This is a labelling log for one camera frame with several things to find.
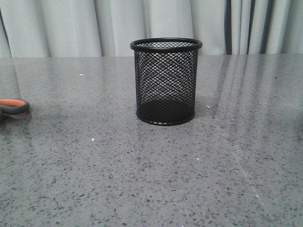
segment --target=scissor handle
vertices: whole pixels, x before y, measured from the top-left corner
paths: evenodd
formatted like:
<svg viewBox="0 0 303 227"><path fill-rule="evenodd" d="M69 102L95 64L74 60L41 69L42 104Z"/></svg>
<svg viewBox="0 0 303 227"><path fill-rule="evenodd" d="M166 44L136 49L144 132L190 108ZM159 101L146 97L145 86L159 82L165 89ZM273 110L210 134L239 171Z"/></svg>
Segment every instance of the scissor handle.
<svg viewBox="0 0 303 227"><path fill-rule="evenodd" d="M29 103L19 99L0 99L0 111L4 114L23 114L29 110Z"/></svg>

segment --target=quartz surface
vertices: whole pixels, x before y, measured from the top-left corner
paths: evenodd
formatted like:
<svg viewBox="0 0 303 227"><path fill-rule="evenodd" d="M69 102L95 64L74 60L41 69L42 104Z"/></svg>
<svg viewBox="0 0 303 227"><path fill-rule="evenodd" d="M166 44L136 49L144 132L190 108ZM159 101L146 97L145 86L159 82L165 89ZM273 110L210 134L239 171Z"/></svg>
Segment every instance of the quartz surface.
<svg viewBox="0 0 303 227"><path fill-rule="evenodd" d="M199 56L196 116L135 115L134 59L0 60L2 227L303 226L303 55Z"/></svg>

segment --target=white curtain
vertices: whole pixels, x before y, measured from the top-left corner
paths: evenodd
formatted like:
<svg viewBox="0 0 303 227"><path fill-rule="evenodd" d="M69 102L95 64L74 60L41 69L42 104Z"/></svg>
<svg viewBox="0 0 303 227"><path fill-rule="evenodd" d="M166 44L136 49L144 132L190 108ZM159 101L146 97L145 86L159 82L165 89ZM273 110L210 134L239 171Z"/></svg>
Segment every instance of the white curtain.
<svg viewBox="0 0 303 227"><path fill-rule="evenodd" d="M303 53L302 0L0 0L0 57L132 56L149 37L200 54Z"/></svg>

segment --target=mesh pattern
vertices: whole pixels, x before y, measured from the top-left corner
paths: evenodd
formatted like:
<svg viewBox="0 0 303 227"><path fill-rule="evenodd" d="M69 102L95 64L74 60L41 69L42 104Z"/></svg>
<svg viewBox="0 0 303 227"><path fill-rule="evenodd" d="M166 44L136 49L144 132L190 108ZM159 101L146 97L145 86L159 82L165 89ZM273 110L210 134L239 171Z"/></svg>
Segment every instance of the mesh pattern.
<svg viewBox="0 0 303 227"><path fill-rule="evenodd" d="M192 43L156 42L144 45L168 48ZM197 53L198 50L178 53L135 51L137 115L141 120L178 124L192 118Z"/></svg>
<svg viewBox="0 0 303 227"><path fill-rule="evenodd" d="M183 47L183 46L191 46L191 45L194 44L186 43L186 42L153 42L153 43L137 44L137 46L142 46L147 48L174 48L174 47Z"/></svg>

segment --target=black mesh pen holder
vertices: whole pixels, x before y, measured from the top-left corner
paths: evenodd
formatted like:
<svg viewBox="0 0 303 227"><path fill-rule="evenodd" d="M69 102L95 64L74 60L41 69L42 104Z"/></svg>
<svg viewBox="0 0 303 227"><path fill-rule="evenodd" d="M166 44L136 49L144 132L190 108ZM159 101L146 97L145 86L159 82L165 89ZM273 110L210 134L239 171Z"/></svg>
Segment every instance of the black mesh pen holder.
<svg viewBox="0 0 303 227"><path fill-rule="evenodd" d="M177 125L195 116L199 40L152 38L131 42L137 116L156 125Z"/></svg>

